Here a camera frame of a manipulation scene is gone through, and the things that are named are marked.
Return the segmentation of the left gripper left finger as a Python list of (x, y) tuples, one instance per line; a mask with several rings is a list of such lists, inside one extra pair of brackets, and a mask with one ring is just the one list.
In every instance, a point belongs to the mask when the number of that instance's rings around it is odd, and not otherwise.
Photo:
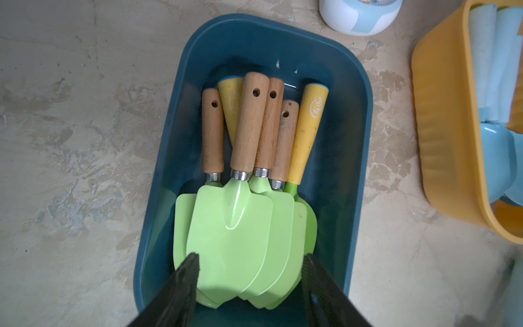
[(196, 307), (200, 256), (189, 254), (130, 326), (190, 326)]

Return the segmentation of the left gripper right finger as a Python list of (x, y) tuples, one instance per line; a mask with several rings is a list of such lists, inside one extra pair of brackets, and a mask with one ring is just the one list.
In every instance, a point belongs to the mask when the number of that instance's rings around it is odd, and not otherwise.
[(302, 289), (309, 326), (370, 325), (312, 254), (302, 263)]

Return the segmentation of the green shovel wooden handle hidden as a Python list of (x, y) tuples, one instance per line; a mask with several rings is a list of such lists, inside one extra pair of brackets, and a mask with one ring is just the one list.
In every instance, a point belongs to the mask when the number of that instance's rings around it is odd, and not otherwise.
[(251, 184), (272, 200), (268, 249), (247, 300), (257, 309), (275, 309), (294, 291), (301, 279), (306, 237), (306, 208), (283, 191), (290, 171), (299, 104), (283, 102), (275, 163), (270, 177)]

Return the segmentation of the blue shovel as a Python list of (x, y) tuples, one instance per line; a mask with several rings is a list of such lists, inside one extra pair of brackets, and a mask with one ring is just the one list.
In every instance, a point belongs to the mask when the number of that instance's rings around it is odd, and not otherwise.
[(494, 34), (494, 52), (487, 92), (487, 121), (498, 122), (498, 89), (507, 65), (514, 38), (519, 35), (522, 22), (522, 8), (510, 7), (497, 12)]
[(511, 185), (505, 191), (501, 200), (516, 207), (522, 206), (522, 135), (508, 130), (506, 125), (509, 123), (512, 113), (512, 103), (518, 81), (521, 52), (522, 36), (517, 35), (514, 38), (498, 89), (498, 124), (504, 127), (507, 132), (511, 176)]
[(496, 15), (500, 10), (494, 4), (483, 4), (469, 12), (469, 37), (489, 202), (501, 199), (511, 185), (507, 132), (498, 122), (486, 120)]

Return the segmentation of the green shovel yellow handle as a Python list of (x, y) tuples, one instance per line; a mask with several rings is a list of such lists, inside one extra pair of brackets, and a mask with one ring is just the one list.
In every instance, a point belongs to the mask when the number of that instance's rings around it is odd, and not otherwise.
[(234, 146), (238, 115), (241, 109), (243, 77), (228, 76), (217, 84), (227, 130), (232, 146)]

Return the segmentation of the dark teal storage box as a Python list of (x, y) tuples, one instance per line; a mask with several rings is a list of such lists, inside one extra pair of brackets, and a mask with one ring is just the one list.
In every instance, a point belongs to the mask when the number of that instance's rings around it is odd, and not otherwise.
[(324, 114), (298, 188), (318, 220), (315, 257), (348, 293), (354, 266), (373, 115), (369, 77), (358, 58), (331, 39), (248, 14), (208, 21), (189, 39), (178, 65), (133, 277), (142, 311), (173, 272), (173, 205), (204, 183), (201, 94), (228, 76), (260, 72), (286, 84), (328, 87)]

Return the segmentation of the yellow storage box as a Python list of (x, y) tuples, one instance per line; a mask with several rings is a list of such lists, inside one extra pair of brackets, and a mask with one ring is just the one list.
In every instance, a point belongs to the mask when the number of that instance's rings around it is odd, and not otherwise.
[(413, 98), (424, 192), (438, 212), (522, 244), (522, 208), (488, 201), (465, 1), (415, 46)]

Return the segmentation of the small white alarm clock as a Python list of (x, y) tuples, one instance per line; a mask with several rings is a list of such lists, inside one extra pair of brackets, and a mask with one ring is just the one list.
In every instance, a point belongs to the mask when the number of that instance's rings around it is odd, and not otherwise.
[(319, 0), (320, 14), (333, 30), (354, 36), (372, 36), (388, 28), (398, 16), (402, 0)]

